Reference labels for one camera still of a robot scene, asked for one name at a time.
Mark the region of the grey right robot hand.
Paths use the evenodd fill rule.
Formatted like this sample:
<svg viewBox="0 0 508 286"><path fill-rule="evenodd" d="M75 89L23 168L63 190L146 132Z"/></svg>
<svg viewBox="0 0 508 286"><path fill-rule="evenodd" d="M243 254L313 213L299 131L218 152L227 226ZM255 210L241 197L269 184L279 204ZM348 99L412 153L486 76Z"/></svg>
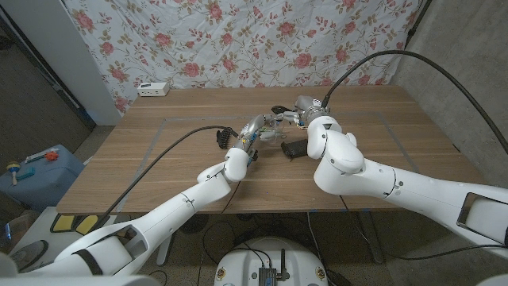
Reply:
<svg viewBox="0 0 508 286"><path fill-rule="evenodd" d="M314 119L329 116L329 108L323 107L321 100L309 95L299 95L292 110L284 106L273 106L271 110L277 120L294 122L297 126L308 126Z"/></svg>

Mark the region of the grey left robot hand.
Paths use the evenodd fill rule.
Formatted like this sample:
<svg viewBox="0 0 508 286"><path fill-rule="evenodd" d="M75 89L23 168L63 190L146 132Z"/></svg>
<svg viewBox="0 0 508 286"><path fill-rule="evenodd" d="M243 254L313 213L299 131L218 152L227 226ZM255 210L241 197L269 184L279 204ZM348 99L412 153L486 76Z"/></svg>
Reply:
<svg viewBox="0 0 508 286"><path fill-rule="evenodd" d="M256 141L270 144L281 142L287 138L283 128L283 120L277 120L275 115L257 115L244 126L233 147L247 153Z"/></svg>

